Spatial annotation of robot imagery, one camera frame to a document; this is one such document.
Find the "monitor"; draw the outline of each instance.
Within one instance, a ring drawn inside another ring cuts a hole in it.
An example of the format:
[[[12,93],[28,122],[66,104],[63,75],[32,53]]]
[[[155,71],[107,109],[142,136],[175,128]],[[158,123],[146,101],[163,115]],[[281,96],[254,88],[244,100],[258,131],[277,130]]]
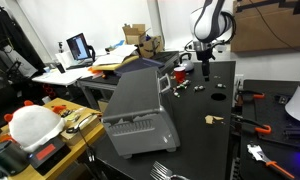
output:
[[[86,60],[92,58],[89,52],[89,46],[83,33],[80,33],[72,38],[67,39],[68,46],[74,60]]]

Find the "black box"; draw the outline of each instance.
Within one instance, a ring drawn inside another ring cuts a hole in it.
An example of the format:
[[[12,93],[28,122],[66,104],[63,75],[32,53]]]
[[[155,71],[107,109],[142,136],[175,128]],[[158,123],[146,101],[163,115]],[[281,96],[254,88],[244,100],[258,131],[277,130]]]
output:
[[[70,152],[69,147],[58,137],[50,139],[30,155],[30,164],[45,175]]]

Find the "case handle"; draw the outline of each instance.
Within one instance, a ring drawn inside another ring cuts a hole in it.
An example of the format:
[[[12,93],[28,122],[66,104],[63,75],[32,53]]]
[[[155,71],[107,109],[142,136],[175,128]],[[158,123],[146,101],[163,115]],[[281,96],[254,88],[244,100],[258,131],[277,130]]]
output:
[[[166,73],[164,76],[162,76],[162,77],[159,79],[159,86],[160,86],[160,89],[161,89],[161,82],[164,81],[164,79],[167,79],[168,85],[167,85],[164,89],[162,89],[162,90],[160,91],[160,93],[162,93],[162,94],[163,94],[163,93],[166,93],[166,92],[169,91],[170,88],[171,88],[170,78],[169,78],[169,75]]]

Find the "gray plastic case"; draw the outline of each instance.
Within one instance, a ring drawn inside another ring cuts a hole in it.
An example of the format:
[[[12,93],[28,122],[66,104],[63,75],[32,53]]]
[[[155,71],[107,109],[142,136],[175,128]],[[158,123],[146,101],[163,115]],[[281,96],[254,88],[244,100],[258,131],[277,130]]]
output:
[[[169,76],[160,77],[158,68],[123,74],[101,119],[120,156],[180,146],[166,94],[170,88]]]

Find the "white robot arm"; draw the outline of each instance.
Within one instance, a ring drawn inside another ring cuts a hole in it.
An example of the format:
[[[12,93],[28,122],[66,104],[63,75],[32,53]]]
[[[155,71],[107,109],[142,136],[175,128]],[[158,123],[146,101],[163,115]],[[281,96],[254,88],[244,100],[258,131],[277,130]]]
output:
[[[235,21],[230,13],[223,12],[225,0],[206,0],[202,8],[193,11],[190,15],[190,27],[193,35],[193,46],[197,58],[202,61],[202,74],[209,81],[209,59],[215,57],[212,50],[219,44],[225,44],[232,40],[235,32]],[[212,41],[232,28],[232,35],[227,41]]]

